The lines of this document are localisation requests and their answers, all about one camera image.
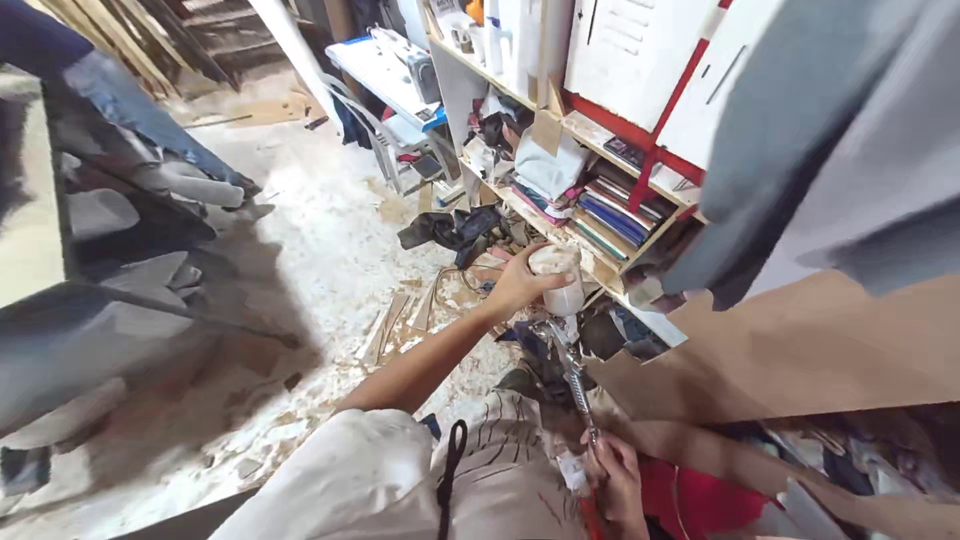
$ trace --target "white chair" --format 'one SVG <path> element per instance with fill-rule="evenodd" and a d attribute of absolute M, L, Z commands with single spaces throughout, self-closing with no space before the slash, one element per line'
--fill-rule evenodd
<path fill-rule="evenodd" d="M 357 98 L 352 91 L 339 79 L 330 75 L 323 74 L 321 77 L 325 83 L 333 86 L 343 92 L 343 94 L 330 90 L 333 99 L 340 100 L 357 117 L 360 124 L 370 135 L 373 153 L 376 155 L 376 161 L 383 172 L 384 179 L 393 184 L 397 193 L 402 194 L 399 176 L 410 169 L 411 165 L 399 163 L 397 157 L 401 154 L 411 154 L 420 152 L 423 155 L 425 150 L 433 152 L 437 162 L 440 164 L 440 172 L 430 178 L 424 178 L 431 182 L 440 174 L 446 176 L 448 182 L 452 183 L 453 178 L 447 169 L 444 157 L 440 148 L 434 143 L 432 137 L 427 136 L 410 122 L 406 121 L 399 114 L 394 114 L 381 122 L 372 112 L 364 106 L 357 103 Z"/>

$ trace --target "black drawstring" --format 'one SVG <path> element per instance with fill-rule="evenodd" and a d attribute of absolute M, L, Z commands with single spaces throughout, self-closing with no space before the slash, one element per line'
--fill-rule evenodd
<path fill-rule="evenodd" d="M 457 441 L 457 428 L 463 432 Z M 450 533 L 450 496 L 453 494 L 453 476 L 457 472 L 457 465 L 467 448 L 467 423 L 457 420 L 450 428 L 450 440 L 446 447 L 446 469 L 444 477 L 437 486 L 437 504 L 440 505 L 440 530 L 437 531 L 437 540 L 446 540 Z"/>

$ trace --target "white cabinet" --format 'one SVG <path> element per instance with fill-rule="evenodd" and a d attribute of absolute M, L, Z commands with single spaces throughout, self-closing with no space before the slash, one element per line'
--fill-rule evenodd
<path fill-rule="evenodd" d="M 717 11 L 717 0 L 577 0 L 564 86 L 653 131 Z"/>
<path fill-rule="evenodd" d="M 783 0 L 734 0 L 670 114 L 657 144 L 707 169 L 720 116 L 737 78 Z"/>

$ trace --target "table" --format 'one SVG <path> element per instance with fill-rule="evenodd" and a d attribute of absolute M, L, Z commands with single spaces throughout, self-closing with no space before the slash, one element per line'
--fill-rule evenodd
<path fill-rule="evenodd" d="M 435 131 L 446 123 L 446 110 L 439 101 L 424 103 L 420 99 L 406 64 L 397 58 L 393 51 L 370 36 L 334 43 L 326 48 L 326 55 L 350 77 L 390 106 L 398 116 L 425 134 L 427 144 L 444 169 L 447 180 L 453 182 L 440 149 L 445 148 L 452 155 L 456 155 L 456 152 L 453 145 Z M 423 120 L 417 116 L 417 113 L 423 110 L 432 110 L 434 114 Z"/>

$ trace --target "hand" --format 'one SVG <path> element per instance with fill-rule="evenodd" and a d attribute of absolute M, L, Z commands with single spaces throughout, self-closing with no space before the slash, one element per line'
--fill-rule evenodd
<path fill-rule="evenodd" d="M 588 441 L 589 431 L 584 431 L 580 442 Z M 602 433 L 596 452 L 593 448 L 587 452 L 587 477 L 604 518 L 619 528 L 621 540 L 649 540 L 634 447 L 615 435 Z"/>
<path fill-rule="evenodd" d="M 527 261 L 535 251 L 547 245 L 549 244 L 528 246 L 504 266 L 503 274 L 496 281 L 493 292 L 482 306 L 494 324 L 509 320 L 514 313 L 537 300 L 543 291 L 560 288 L 576 281 L 572 274 L 534 276 Z"/>

